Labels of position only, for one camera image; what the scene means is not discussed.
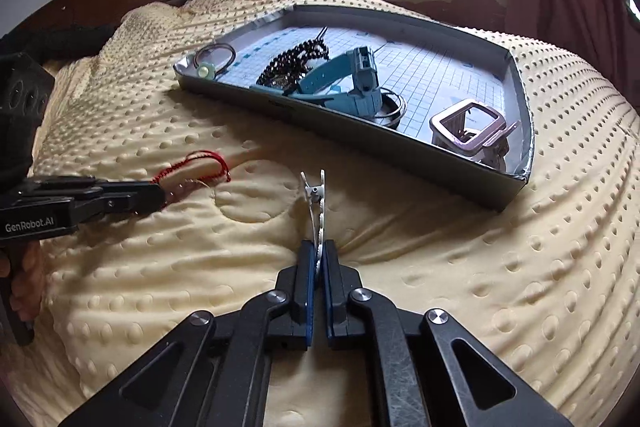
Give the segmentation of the person's left hand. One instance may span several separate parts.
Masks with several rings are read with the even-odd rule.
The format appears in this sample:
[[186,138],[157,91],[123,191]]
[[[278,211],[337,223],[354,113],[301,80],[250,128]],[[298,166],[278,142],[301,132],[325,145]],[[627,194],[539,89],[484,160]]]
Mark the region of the person's left hand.
[[38,317],[41,299],[46,286],[44,261],[39,242],[17,246],[21,268],[12,277],[10,305],[22,322]]

